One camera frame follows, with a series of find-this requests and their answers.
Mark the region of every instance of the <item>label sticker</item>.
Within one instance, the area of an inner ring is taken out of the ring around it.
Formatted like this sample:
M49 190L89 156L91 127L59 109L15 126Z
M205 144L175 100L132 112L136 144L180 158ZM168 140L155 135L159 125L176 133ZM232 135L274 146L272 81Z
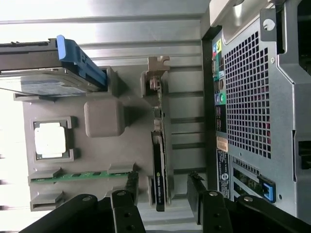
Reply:
M230 199L230 167L229 156L221 150L217 150L217 174L218 191Z
M223 137L217 137L217 149L228 152L228 140Z

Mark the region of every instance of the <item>green circuit board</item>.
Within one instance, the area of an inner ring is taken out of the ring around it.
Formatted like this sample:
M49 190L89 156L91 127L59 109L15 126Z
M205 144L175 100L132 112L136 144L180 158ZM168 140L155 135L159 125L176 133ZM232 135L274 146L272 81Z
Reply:
M80 181L80 180L91 180L91 179L102 179L102 178L121 178L127 177L128 173L116 173L108 174L107 171L88 171L88 172L75 172L59 174L53 178L40 178L31 179L30 182L62 182L62 181Z

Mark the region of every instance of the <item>ventilation grille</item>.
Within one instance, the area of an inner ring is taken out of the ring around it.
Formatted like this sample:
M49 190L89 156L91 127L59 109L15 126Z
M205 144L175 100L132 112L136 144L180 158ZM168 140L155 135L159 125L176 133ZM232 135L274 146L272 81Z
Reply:
M251 165L249 165L249 164L243 162L243 161L240 160L240 159L237 159L237 158L233 157L233 162L234 162L235 164L238 164L238 165L240 165L241 167L245 168L246 170L249 170L250 172L252 172L252 173L254 173L254 174L256 174L256 175L260 175L260 172L259 172L259 170L258 170L257 168L255 168L255 167L253 167L253 166L251 166Z
M271 159L268 49L259 33L225 55L229 144Z

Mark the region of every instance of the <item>gray plastic bracket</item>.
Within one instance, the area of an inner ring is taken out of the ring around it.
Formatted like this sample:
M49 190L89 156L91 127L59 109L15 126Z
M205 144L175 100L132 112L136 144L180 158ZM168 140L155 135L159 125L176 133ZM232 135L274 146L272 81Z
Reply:
M64 193L39 194L30 201L31 211L54 210L64 203Z

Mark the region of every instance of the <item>audio port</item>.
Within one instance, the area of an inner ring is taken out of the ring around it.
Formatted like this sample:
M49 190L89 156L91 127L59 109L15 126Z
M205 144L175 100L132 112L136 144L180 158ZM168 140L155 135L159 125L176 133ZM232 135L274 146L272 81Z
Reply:
M224 95L223 94L220 94L220 103L222 103L222 102L224 102L224 100L225 100L225 97L224 97Z

